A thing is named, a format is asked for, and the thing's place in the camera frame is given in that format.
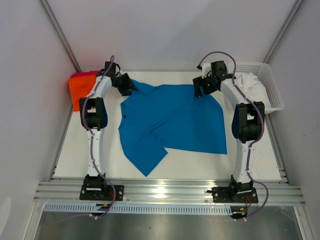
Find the blue t shirt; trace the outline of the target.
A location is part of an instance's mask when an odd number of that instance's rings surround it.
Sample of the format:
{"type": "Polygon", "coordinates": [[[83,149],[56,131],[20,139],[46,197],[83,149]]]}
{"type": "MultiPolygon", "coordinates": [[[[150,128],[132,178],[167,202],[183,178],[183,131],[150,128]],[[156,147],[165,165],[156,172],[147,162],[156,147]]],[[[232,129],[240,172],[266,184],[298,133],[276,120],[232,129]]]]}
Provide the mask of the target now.
{"type": "Polygon", "coordinates": [[[120,104],[118,130],[124,155],[144,176],[165,158],[167,148],[227,154],[223,109],[212,95],[196,97],[192,84],[133,83],[120,104]]]}

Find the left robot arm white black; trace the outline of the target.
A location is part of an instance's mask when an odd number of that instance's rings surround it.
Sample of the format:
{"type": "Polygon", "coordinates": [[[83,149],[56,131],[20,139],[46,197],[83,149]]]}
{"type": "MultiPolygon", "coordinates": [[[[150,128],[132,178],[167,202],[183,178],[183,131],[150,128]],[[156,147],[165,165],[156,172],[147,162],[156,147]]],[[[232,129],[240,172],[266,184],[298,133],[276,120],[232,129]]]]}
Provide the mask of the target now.
{"type": "Polygon", "coordinates": [[[104,97],[110,88],[116,88],[123,97],[132,94],[137,87],[127,73],[122,73],[120,65],[114,62],[114,56],[104,63],[95,77],[90,92],[79,99],[80,120],[88,139],[88,169],[83,181],[83,192],[90,191],[97,200],[108,196],[103,160],[103,136],[108,125],[108,114],[104,97]]]}

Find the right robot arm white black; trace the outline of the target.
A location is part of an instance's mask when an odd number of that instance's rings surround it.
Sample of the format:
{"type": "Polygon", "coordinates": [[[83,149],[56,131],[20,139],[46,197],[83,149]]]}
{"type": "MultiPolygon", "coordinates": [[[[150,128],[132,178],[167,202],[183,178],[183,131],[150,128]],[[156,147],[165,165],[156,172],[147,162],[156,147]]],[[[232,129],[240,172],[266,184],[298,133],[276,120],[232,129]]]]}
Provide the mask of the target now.
{"type": "Polygon", "coordinates": [[[231,131],[236,139],[236,162],[228,187],[213,188],[217,197],[227,195],[239,202],[254,191],[251,168],[253,151],[262,138],[265,128],[265,105],[251,100],[244,90],[236,84],[235,73],[228,73],[224,61],[199,63],[197,69],[201,76],[193,79],[194,95],[210,95],[220,91],[231,102],[234,109],[231,131]]]}

